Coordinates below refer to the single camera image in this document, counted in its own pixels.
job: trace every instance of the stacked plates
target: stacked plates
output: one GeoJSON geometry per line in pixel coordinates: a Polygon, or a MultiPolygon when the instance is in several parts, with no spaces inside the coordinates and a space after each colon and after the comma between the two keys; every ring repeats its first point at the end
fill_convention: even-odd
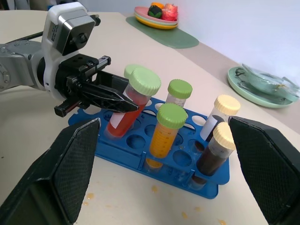
{"type": "Polygon", "coordinates": [[[157,18],[148,16],[148,10],[149,10],[149,8],[147,8],[147,7],[141,7],[141,6],[135,7],[136,19],[139,22],[141,22],[147,26],[158,28],[158,29],[168,30],[168,29],[173,29],[173,28],[177,27],[178,20],[167,21],[167,20],[157,19],[157,18]]]}

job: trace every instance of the blue test tube rack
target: blue test tube rack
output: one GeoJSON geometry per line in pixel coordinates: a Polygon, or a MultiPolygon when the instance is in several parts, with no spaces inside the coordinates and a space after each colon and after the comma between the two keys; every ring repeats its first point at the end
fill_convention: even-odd
{"type": "Polygon", "coordinates": [[[101,128],[96,156],[196,195],[208,199],[215,198],[218,195],[218,185],[229,181],[229,160],[226,160],[213,176],[205,176],[198,171],[196,162],[201,152],[196,149],[195,141],[200,142],[203,147],[206,147],[208,142],[201,139],[199,134],[202,126],[195,124],[192,117],[200,116],[207,120],[207,116],[185,109],[188,113],[186,124],[179,129],[168,156],[155,158],[149,153],[149,145],[157,123],[155,115],[158,111],[155,105],[163,103],[165,102],[151,98],[151,104],[145,107],[132,129],[120,139],[109,140],[104,135],[112,116],[112,112],[108,110],[90,115],[83,109],[78,109],[77,114],[72,115],[68,123],[72,125],[82,120],[100,118],[101,128]],[[154,159],[164,165],[159,172],[151,172],[144,166],[146,158],[154,159]],[[207,180],[201,190],[194,190],[188,185],[193,175],[207,180]]]}

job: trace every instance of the black cable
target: black cable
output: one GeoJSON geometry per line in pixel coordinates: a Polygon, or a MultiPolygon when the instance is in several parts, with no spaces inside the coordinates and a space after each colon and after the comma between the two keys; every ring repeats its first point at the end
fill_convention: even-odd
{"type": "Polygon", "coordinates": [[[42,35],[43,35],[43,32],[41,31],[39,33],[31,34],[31,35],[28,35],[28,36],[25,36],[25,37],[22,37],[22,38],[19,38],[19,39],[7,42],[7,44],[11,43],[11,42],[14,42],[14,41],[31,40],[31,39],[34,39],[34,38],[38,38],[38,37],[40,37],[42,35]]]}

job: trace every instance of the white table surface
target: white table surface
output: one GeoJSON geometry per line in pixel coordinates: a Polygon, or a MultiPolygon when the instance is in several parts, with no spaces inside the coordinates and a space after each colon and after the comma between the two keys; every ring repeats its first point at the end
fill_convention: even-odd
{"type": "MultiPolygon", "coordinates": [[[[170,80],[184,79],[194,87],[185,107],[206,115],[219,94],[230,94],[241,102],[239,116],[278,128],[300,149],[299,134],[180,53],[136,30],[119,13],[99,15],[101,24],[93,30],[81,53],[96,58],[110,56],[112,64],[106,71],[122,75],[129,63],[151,68],[162,80],[155,96],[159,99],[166,98],[170,80]]],[[[0,11],[0,43],[42,31],[45,17],[46,12],[0,11]]],[[[58,104],[47,93],[28,87],[0,94],[0,203],[68,125],[71,114],[65,118],[54,114],[53,107],[58,104]]],[[[96,157],[87,190],[94,198],[85,198],[89,205],[82,206],[77,224],[219,225],[219,220],[224,220],[227,225],[266,225],[242,175],[236,152],[230,156],[230,173],[229,183],[219,187],[215,199],[208,200],[96,157]],[[151,191],[153,185],[157,186],[156,193],[151,191]]]]}

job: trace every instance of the green cap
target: green cap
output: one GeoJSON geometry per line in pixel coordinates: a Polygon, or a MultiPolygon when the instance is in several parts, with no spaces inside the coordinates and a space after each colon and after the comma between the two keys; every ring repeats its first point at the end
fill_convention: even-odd
{"type": "Polygon", "coordinates": [[[129,83],[137,92],[146,96],[155,95],[161,86],[157,74],[144,67],[137,67],[132,71],[129,83]]]}
{"type": "Polygon", "coordinates": [[[137,68],[137,67],[143,67],[141,65],[137,65],[137,64],[129,64],[125,67],[124,70],[124,77],[129,79],[129,76],[131,75],[132,71],[137,68]]]}
{"type": "Polygon", "coordinates": [[[175,79],[169,83],[168,92],[179,99],[187,99],[192,94],[192,86],[183,80],[175,79]]]}
{"type": "Polygon", "coordinates": [[[161,105],[157,113],[159,123],[170,129],[182,128],[187,118],[186,111],[173,103],[161,105]]]}

